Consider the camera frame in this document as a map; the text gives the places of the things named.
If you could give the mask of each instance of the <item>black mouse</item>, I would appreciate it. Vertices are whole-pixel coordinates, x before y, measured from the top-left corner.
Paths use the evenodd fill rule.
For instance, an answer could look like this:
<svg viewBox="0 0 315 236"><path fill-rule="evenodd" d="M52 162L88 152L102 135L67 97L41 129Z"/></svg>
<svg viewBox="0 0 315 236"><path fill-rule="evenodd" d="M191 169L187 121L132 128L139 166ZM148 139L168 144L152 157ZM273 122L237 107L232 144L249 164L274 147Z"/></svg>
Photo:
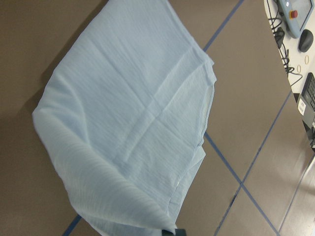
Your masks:
<svg viewBox="0 0 315 236"><path fill-rule="evenodd" d="M303 30L300 42L299 42L299 50L302 53L305 53L312 45L314 40L312 32L310 32L308 29Z"/></svg>

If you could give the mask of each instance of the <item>black cable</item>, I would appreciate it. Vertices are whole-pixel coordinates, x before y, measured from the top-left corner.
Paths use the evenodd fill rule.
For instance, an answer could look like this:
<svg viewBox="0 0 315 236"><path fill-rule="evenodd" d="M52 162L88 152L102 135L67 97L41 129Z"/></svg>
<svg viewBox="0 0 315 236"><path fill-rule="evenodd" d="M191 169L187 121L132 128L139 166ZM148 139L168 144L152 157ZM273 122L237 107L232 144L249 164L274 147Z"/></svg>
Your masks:
<svg viewBox="0 0 315 236"><path fill-rule="evenodd" d="M268 5L268 11L269 11L269 16L270 18L268 18L269 21L271 21L271 31L275 37L275 40L276 42L278 43L278 41L282 38L283 34L284 34L284 31L281 29L280 32L276 31L278 29L278 27L282 24L282 19L281 18L278 18L278 14L279 14L279 7L277 9L277 14L275 17L272 17L271 16L271 10L270 10L270 5L269 5L269 1L267 0L267 5ZM275 26L274 23L276 20L280 20L280 22ZM285 72L286 72L286 75L289 76L289 74L292 74L292 75L299 75L300 78L297 79L293 84L291 84L290 86L293 86L295 85L297 82L299 82L302 78L303 78L303 75L301 75L300 73L297 74L297 73L294 73L293 71L295 70L294 67L291 67L289 66L289 62L290 62L290 59L289 59L289 50L286 49L284 43L282 42L282 45L279 46L279 52L280 52L280 55L281 55L281 59L283 61L283 66L284 66L284 69L285 69Z"/></svg>

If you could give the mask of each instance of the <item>cloth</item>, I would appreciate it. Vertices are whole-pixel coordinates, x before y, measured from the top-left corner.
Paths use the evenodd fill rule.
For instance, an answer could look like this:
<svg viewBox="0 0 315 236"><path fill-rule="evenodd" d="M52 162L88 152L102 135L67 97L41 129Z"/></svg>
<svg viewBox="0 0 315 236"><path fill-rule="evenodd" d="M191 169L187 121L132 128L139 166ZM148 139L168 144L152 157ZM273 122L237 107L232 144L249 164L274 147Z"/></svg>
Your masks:
<svg viewBox="0 0 315 236"><path fill-rule="evenodd" d="M175 232L202 148L213 61L166 0L110 0L54 70L34 126L101 235Z"/></svg>

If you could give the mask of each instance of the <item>keyboard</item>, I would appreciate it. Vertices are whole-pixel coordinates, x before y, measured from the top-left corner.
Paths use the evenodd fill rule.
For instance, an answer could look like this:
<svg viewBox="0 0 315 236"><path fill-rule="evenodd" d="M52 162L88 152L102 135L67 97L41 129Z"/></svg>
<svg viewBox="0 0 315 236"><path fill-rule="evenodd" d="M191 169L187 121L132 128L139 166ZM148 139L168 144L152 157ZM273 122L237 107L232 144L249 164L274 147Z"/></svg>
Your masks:
<svg viewBox="0 0 315 236"><path fill-rule="evenodd" d="M308 73L301 95L315 111L315 78L313 73Z"/></svg>

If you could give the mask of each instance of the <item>floor tile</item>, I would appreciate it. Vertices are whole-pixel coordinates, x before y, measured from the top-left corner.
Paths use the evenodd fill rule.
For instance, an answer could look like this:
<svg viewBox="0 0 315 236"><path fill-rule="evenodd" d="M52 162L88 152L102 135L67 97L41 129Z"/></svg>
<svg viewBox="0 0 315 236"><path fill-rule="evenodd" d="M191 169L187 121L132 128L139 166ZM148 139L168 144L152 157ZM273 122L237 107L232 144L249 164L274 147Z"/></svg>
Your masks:
<svg viewBox="0 0 315 236"><path fill-rule="evenodd" d="M76 215L31 113L54 68L105 3L0 3L0 235L60 236Z"/></svg>
<svg viewBox="0 0 315 236"><path fill-rule="evenodd" d="M263 2L244 1L207 53L217 77L207 131L242 179L290 91Z"/></svg>
<svg viewBox="0 0 315 236"><path fill-rule="evenodd" d="M206 156L190 186L177 219L188 235L211 236L225 214L238 183L206 141Z"/></svg>
<svg viewBox="0 0 315 236"><path fill-rule="evenodd" d="M0 235L60 236L76 213L34 130L29 106L34 104L1 122Z"/></svg>
<svg viewBox="0 0 315 236"><path fill-rule="evenodd" d="M304 176L280 231L281 236L313 236L315 229L315 166Z"/></svg>
<svg viewBox="0 0 315 236"><path fill-rule="evenodd" d="M100 236L84 219L81 219L70 236Z"/></svg>
<svg viewBox="0 0 315 236"><path fill-rule="evenodd" d="M247 194L240 190L218 236L275 236Z"/></svg>
<svg viewBox="0 0 315 236"><path fill-rule="evenodd" d="M170 0L177 15L203 48L238 0Z"/></svg>
<svg viewBox="0 0 315 236"><path fill-rule="evenodd" d="M291 95L245 181L276 229L313 156L296 108Z"/></svg>

